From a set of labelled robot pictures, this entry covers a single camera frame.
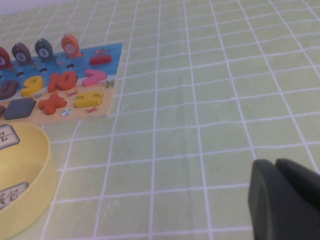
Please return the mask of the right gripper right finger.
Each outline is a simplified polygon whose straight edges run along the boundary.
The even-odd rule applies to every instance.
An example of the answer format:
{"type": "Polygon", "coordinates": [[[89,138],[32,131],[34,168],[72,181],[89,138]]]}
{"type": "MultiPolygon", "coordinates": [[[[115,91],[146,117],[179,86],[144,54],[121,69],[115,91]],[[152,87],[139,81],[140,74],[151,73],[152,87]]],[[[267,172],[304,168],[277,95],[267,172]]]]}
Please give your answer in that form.
{"type": "Polygon", "coordinates": [[[319,174],[287,158],[278,158],[275,166],[306,202],[315,208],[320,207],[319,174]]]}

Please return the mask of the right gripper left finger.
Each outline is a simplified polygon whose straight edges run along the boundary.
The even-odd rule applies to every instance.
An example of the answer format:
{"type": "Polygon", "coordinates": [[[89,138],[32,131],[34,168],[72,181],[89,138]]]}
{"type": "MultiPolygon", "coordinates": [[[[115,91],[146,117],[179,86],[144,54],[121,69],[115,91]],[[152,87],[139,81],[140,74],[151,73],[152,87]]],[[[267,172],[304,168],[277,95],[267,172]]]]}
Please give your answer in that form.
{"type": "Polygon", "coordinates": [[[305,201],[267,159],[251,168],[248,207],[255,240],[318,240],[320,208],[305,201]]]}

